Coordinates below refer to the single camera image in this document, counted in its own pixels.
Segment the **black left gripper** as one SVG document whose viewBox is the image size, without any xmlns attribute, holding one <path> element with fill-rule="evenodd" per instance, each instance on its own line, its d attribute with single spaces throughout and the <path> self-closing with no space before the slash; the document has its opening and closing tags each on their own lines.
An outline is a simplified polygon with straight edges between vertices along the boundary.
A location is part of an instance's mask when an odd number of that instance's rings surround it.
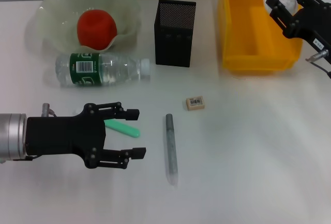
<svg viewBox="0 0 331 224">
<path fill-rule="evenodd" d="M 143 159 L 145 147 L 129 150 L 104 150 L 104 120 L 137 121 L 138 109 L 122 107 L 121 102 L 86 104 L 75 116 L 29 117 L 25 136 L 29 156 L 74 154 L 89 169 L 126 169 L 129 160 Z"/>
</svg>

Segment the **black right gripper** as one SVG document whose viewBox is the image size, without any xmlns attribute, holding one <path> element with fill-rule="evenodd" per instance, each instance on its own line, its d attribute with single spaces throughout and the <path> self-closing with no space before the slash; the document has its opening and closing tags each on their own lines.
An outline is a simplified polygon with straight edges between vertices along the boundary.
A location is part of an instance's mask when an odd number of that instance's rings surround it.
<svg viewBox="0 0 331 224">
<path fill-rule="evenodd" d="M 293 0 L 294 9 L 289 11 L 280 0 L 266 0 L 271 8 L 270 17 L 282 29 L 286 38 L 299 38 L 315 50 L 330 50 L 330 3 L 322 0 Z M 308 6 L 297 11 L 299 5 Z"/>
</svg>

